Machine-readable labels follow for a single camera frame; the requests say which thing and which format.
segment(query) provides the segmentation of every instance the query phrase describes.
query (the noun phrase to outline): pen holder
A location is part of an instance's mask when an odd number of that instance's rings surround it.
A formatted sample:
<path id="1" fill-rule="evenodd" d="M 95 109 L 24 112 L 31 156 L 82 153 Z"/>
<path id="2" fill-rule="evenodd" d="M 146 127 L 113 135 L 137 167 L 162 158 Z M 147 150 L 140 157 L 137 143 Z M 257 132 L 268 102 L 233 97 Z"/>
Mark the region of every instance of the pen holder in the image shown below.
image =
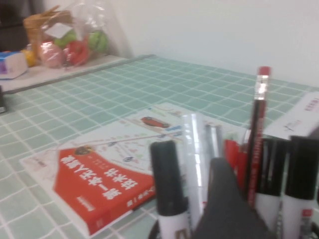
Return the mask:
<path id="1" fill-rule="evenodd" d="M 209 200 L 191 239 L 279 239 L 243 198 L 233 170 L 224 158 L 211 161 L 210 173 L 213 180 L 209 185 Z M 317 238 L 318 233 L 318 226 L 313 224 Z M 155 224 L 149 239 L 159 238 L 158 224 Z"/>

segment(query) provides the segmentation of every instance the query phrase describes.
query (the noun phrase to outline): small box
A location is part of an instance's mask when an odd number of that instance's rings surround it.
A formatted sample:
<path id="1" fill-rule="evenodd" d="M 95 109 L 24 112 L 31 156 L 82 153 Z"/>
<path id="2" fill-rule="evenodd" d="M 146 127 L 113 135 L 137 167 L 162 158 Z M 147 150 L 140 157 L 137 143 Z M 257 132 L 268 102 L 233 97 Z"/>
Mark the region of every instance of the small box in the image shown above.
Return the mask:
<path id="1" fill-rule="evenodd" d="M 0 80 L 14 79 L 28 70 L 28 64 L 22 52 L 0 53 Z"/>

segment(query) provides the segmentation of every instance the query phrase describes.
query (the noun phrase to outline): black object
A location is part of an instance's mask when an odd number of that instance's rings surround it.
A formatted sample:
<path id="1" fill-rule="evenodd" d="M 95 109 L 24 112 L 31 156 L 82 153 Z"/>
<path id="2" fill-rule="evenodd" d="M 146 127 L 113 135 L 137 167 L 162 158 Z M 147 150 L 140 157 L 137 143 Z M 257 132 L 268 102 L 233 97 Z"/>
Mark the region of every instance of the black object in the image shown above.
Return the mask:
<path id="1" fill-rule="evenodd" d="M 174 141 L 151 145 L 157 209 L 161 216 L 175 216 L 186 211 L 176 146 Z"/>
<path id="2" fill-rule="evenodd" d="M 312 223 L 311 225 L 311 231 L 312 231 L 312 238 L 313 239 L 319 239 L 319 227 L 317 224 Z"/>
<path id="3" fill-rule="evenodd" d="M 6 112 L 6 105 L 4 103 L 2 86 L 0 85 L 0 113 L 4 113 L 4 112 Z"/>
<path id="4" fill-rule="evenodd" d="M 15 21 L 17 18 L 18 13 L 12 4 L 0 3 L 0 23 Z"/>
<path id="5" fill-rule="evenodd" d="M 148 239 L 160 239 L 160 225 L 158 221 L 153 225 Z"/>
<path id="6" fill-rule="evenodd" d="M 213 171 L 211 193 L 192 239 L 275 239 L 243 198 L 228 162 L 215 158 L 210 167 Z"/>
<path id="7" fill-rule="evenodd" d="M 313 200 L 319 165 L 319 139 L 291 137 L 286 195 Z"/>
<path id="8" fill-rule="evenodd" d="M 280 196 L 289 141 L 263 139 L 257 193 Z"/>

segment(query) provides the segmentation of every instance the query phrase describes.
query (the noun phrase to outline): black marker cap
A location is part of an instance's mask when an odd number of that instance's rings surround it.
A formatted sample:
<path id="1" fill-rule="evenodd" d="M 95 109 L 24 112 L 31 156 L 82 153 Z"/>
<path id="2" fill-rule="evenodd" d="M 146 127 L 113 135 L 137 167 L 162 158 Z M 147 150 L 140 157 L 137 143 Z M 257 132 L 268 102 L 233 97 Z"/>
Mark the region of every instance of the black marker cap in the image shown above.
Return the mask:
<path id="1" fill-rule="evenodd" d="M 280 196 L 289 141 L 263 139 L 257 193 Z"/>
<path id="2" fill-rule="evenodd" d="M 313 200 L 319 165 L 319 139 L 292 136 L 286 195 Z"/>
<path id="3" fill-rule="evenodd" d="M 4 112 L 6 112 L 6 105 L 4 102 L 2 86 L 0 85 L 0 113 L 4 113 Z"/>
<path id="4" fill-rule="evenodd" d="M 186 211 L 174 141 L 151 145 L 157 208 L 161 216 L 175 216 Z"/>

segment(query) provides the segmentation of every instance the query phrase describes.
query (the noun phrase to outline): green grid tablecloth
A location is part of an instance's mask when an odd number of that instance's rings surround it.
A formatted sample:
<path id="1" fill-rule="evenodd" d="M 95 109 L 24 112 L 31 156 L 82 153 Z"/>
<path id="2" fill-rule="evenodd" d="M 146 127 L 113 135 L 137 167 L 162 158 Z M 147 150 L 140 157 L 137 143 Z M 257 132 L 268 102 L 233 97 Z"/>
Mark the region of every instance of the green grid tablecloth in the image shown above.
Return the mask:
<path id="1" fill-rule="evenodd" d="M 82 239 L 74 225 L 19 163 L 153 104 L 170 102 L 247 126 L 255 76 L 156 56 L 13 95 L 0 116 L 0 239 Z M 266 124 L 318 88 L 274 80 Z M 94 239 L 146 239 L 154 201 Z"/>

